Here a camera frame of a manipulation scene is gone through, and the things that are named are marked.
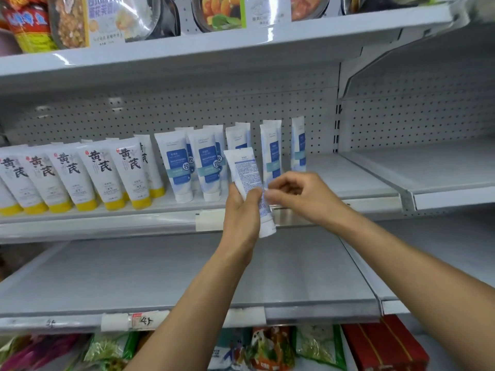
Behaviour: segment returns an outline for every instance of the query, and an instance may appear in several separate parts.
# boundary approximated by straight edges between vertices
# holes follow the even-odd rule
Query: right hand
[[[337,232],[339,222],[354,212],[316,173],[287,172],[271,181],[265,191],[270,204],[290,208],[298,215]]]

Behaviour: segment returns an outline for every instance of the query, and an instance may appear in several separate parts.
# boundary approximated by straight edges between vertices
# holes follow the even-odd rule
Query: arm
[[[243,202],[236,186],[230,185],[217,250],[126,371],[197,371],[208,367],[237,284],[251,262],[259,234],[261,193],[261,189],[253,189]]]
[[[425,329],[467,369],[495,365],[495,289],[409,246],[344,204],[314,173],[288,172],[270,183],[271,204],[342,237]]]

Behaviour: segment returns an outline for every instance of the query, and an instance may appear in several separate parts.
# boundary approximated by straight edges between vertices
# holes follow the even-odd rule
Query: forearm
[[[467,369],[493,369],[495,289],[407,245],[358,213],[349,211],[332,230]]]
[[[249,258],[220,244],[126,371],[206,369]]]

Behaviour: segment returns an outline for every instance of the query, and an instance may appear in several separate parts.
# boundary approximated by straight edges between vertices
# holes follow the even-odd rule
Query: red package
[[[426,371],[430,357],[396,315],[342,328],[359,371]]]

